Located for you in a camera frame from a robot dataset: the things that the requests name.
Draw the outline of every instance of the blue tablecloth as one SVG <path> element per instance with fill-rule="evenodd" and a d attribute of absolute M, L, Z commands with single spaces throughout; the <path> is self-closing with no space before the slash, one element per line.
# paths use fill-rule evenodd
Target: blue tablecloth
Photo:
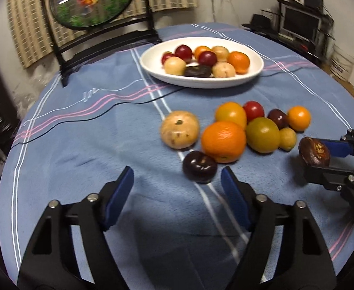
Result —
<path fill-rule="evenodd" d="M 6 161 L 0 184 L 0 242 L 10 277 L 16 281 L 33 229 L 51 199 L 74 203 L 115 180 L 125 166 L 135 183 L 118 223 L 105 236 L 132 290 L 224 289 L 243 254 L 249 234 L 229 209 L 219 181 L 197 185 L 181 171 L 180 153 L 159 137 L 171 110 L 197 115 L 201 128 L 213 121 L 216 107 L 227 101 L 259 101 L 268 112 L 307 107 L 313 116 L 303 135 L 339 139 L 354 128 L 354 99 L 335 80 L 294 52 L 251 32 L 219 23 L 160 29 L 163 40 L 210 36 L 235 40 L 259 52 L 264 71 L 235 88 L 200 90 L 151 78 L 139 65 L 151 45 L 121 51 L 84 65 L 61 87 L 54 77 L 29 111 Z M 147 102 L 170 94 L 164 99 Z M 354 169 L 354 158 L 335 162 Z M 306 184 L 297 158 L 276 151 L 259 156 L 246 149 L 232 170 L 257 193 L 279 203 L 303 199 L 309 205 L 338 273 L 354 249 L 354 222 L 338 193 Z M 91 280 L 73 229 L 82 277 Z M 273 275 L 280 246 L 275 236 L 264 278 Z"/>

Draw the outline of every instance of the white plate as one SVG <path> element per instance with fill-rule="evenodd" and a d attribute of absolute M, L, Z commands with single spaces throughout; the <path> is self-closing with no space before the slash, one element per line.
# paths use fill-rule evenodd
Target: white plate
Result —
<path fill-rule="evenodd" d="M 166 51 L 174 53 L 176 48 L 183 44 L 189 46 L 192 51 L 200 45 L 206 45 L 209 48 L 221 45 L 226 47 L 230 52 L 239 51 L 245 53 L 251 61 L 248 73 L 243 75 L 237 74 L 235 77 L 227 78 L 200 78 L 166 74 L 161 64 L 163 53 Z M 238 86 L 256 77 L 264 67 L 261 56 L 247 46 L 234 41 L 212 37 L 186 37 L 161 42 L 147 49 L 142 54 L 140 62 L 142 68 L 151 76 L 173 85 L 192 88 L 226 88 Z"/>

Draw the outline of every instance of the metal screw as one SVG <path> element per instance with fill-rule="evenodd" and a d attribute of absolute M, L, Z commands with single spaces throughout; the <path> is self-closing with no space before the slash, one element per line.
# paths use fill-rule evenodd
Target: metal screw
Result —
<path fill-rule="evenodd" d="M 57 206 L 58 206 L 58 200 L 57 200 L 57 199 L 54 199 L 53 201 L 50 201 L 50 202 L 48 203 L 48 206 L 49 206 L 49 208 L 55 208 L 55 207 L 57 207 Z"/>
<path fill-rule="evenodd" d="M 296 206 L 299 208 L 305 208 L 307 205 L 304 201 L 296 201 Z"/>
<path fill-rule="evenodd" d="M 99 198 L 99 195 L 97 195 L 97 193 L 92 193 L 89 196 L 87 196 L 87 200 L 89 202 L 95 202 L 98 200 L 98 198 Z"/>
<path fill-rule="evenodd" d="M 268 199 L 268 197 L 265 196 L 264 194 L 257 194 L 257 195 L 256 195 L 256 199 L 257 199 L 259 202 L 263 203 L 263 202 L 265 202 L 265 201 Z"/>

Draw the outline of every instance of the speaker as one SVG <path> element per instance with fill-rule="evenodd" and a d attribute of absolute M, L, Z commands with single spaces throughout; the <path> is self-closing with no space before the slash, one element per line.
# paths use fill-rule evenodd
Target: speaker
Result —
<path fill-rule="evenodd" d="M 323 0 L 304 0 L 304 5 L 323 13 Z"/>

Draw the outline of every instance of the goldfish picture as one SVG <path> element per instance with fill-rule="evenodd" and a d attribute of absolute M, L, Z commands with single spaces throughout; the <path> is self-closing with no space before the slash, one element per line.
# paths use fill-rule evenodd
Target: goldfish picture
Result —
<path fill-rule="evenodd" d="M 78 4 L 84 7 L 82 15 L 87 15 L 92 12 L 93 6 L 98 3 L 99 0 L 78 0 Z"/>

